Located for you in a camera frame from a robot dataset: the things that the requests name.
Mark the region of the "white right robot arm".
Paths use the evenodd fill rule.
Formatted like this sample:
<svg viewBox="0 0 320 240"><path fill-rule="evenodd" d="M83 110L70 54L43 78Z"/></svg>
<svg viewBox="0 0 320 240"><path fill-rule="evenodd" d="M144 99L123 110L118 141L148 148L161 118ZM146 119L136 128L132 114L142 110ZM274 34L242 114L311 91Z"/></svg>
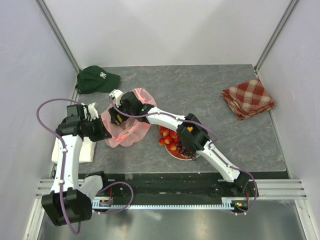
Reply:
<svg viewBox="0 0 320 240"><path fill-rule="evenodd" d="M134 118L141 123L159 125L176 132L186 150L205 158L230 183L229 191L233 196L240 197L247 191L250 176L216 148L209 137L210 130L194 114L176 115L142 103L132 91L123 93L115 89L109 98L112 100L112 108L109 109L112 123L119 125L128 118Z"/></svg>

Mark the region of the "dark red fake grape bunch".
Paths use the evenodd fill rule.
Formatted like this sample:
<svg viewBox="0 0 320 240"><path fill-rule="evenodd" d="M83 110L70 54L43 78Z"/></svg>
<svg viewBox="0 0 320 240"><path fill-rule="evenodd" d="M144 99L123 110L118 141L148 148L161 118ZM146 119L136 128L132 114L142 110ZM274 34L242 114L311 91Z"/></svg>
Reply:
<svg viewBox="0 0 320 240"><path fill-rule="evenodd" d="M187 150L181 142L177 142L176 144L176 157L180 160L184 161L195 161L197 159L196 153Z"/></svg>

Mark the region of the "red fake cherry bunch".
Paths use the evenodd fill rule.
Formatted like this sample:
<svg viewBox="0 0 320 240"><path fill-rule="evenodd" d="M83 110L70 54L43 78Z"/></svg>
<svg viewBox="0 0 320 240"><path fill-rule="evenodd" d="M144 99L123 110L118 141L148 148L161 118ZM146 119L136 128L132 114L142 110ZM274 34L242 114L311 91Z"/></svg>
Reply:
<svg viewBox="0 0 320 240"><path fill-rule="evenodd" d="M158 144L160 146L164 146L171 152L177 151L178 148L182 147L182 143L177 132L161 125L159 125L158 128L158 134L160 135Z"/></svg>

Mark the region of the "pink plastic bag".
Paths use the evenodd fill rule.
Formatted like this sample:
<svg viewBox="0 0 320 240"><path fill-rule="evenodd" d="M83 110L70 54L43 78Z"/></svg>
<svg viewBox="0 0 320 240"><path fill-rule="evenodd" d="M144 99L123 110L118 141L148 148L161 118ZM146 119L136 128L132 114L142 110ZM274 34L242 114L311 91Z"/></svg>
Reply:
<svg viewBox="0 0 320 240"><path fill-rule="evenodd" d="M151 104L157 107L155 99L144 88L134 88L134 95L143 104ZM102 122L106 130L111 134L112 138L106 139L106 144L115 148L117 146L129 147L134 143L142 140L150 129L150 125L144 122L139 122L135 118L128 118L121 125L111 123L111 115L108 110L112 107L110 104L107 109L101 114Z"/></svg>

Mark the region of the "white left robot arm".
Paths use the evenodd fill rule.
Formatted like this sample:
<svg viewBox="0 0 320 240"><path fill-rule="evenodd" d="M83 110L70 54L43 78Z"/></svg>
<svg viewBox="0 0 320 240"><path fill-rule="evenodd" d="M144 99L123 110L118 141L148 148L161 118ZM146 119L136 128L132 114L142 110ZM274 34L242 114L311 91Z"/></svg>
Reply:
<svg viewBox="0 0 320 240"><path fill-rule="evenodd" d="M50 193L41 198L41 205L55 226L90 220L95 196L104 197L110 191L109 183L103 180L103 171L90 173L79 183L84 139L98 142L112 137L101 116L92 117L84 104L69 105L66 112L66 118L54 131L58 138L55 179Z"/></svg>

